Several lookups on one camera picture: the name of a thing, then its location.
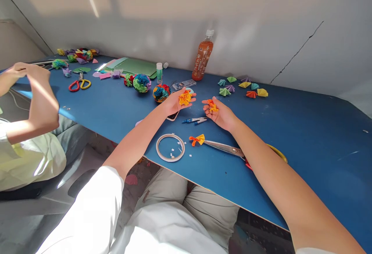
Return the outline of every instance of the khaki pants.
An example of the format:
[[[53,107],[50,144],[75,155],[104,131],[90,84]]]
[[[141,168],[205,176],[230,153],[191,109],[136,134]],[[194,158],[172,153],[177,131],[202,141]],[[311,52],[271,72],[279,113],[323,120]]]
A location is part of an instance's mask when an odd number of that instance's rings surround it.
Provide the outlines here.
[[[187,180],[161,168],[138,199],[135,211],[162,202],[183,205],[208,231],[212,239],[228,252],[239,207],[224,198],[195,186],[186,196]]]

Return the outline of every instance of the glue stick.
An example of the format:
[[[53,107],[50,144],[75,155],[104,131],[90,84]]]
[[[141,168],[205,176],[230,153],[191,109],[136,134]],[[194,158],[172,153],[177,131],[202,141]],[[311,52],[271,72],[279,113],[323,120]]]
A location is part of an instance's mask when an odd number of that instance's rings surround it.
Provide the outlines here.
[[[161,62],[156,64],[156,78],[158,80],[158,84],[163,83],[163,64]]]

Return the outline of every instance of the bottle cap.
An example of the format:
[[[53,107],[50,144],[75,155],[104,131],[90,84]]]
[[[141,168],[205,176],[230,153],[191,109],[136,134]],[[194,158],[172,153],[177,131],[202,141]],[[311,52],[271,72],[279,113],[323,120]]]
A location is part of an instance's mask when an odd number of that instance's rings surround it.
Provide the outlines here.
[[[214,34],[214,29],[208,29],[207,30],[207,33],[205,35],[207,35],[207,36],[213,36],[213,34]]]

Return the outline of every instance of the blue table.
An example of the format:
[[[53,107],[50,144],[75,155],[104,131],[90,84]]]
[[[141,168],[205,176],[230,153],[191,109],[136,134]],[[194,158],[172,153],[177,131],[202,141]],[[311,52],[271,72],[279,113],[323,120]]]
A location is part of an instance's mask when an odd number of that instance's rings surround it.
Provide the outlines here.
[[[94,69],[111,59],[100,56],[96,64],[70,64],[71,69],[92,68],[84,76],[92,82],[87,90],[70,92],[68,86],[76,80],[77,74],[68,79],[61,70],[51,71],[50,83],[62,115],[119,143],[158,103],[152,92],[140,94],[134,88],[126,87],[122,78],[100,80],[92,76]],[[164,83],[169,86],[190,78],[191,71],[188,70],[164,70]],[[250,88],[238,87],[239,81],[232,83],[235,93],[223,97],[218,93],[220,86],[217,82],[220,79],[224,78],[207,74],[192,87],[197,93],[197,102],[181,111],[174,122],[164,122],[151,141],[146,157],[288,229],[254,174],[240,158],[208,146],[191,147],[189,136],[200,134],[204,134],[207,140],[237,146],[233,137],[211,120],[200,125],[181,123],[184,119],[204,116],[201,100],[217,96],[266,143],[285,154],[289,165],[362,247],[372,252],[372,120],[339,98],[266,84],[260,86],[268,91],[267,98],[246,97]],[[152,89],[155,85],[156,80],[152,81]],[[29,98],[32,96],[26,78],[20,79],[14,90]],[[160,159],[155,150],[158,137],[167,133],[175,133],[187,142],[185,155],[174,163]],[[177,144],[174,149],[174,155],[177,155]]]

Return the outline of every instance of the yellow scissors handle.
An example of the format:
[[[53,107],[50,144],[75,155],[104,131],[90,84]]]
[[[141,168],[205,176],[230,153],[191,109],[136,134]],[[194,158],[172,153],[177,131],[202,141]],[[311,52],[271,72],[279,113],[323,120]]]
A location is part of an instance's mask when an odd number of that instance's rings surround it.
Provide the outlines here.
[[[91,85],[92,85],[92,83],[89,80],[83,79],[83,80],[81,80],[80,88],[81,89],[87,89]]]

